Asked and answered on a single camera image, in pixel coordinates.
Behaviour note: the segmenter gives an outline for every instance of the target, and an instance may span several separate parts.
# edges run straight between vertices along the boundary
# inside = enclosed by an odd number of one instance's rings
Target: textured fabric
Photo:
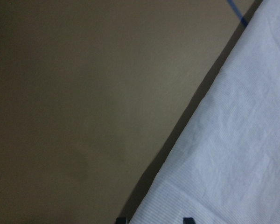
[[[280,0],[264,0],[131,224],[280,224]]]

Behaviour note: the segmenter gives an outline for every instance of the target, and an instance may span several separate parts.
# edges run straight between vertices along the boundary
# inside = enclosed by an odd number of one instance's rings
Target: white bed sheet
[[[280,0],[264,0],[131,224],[280,224]]]

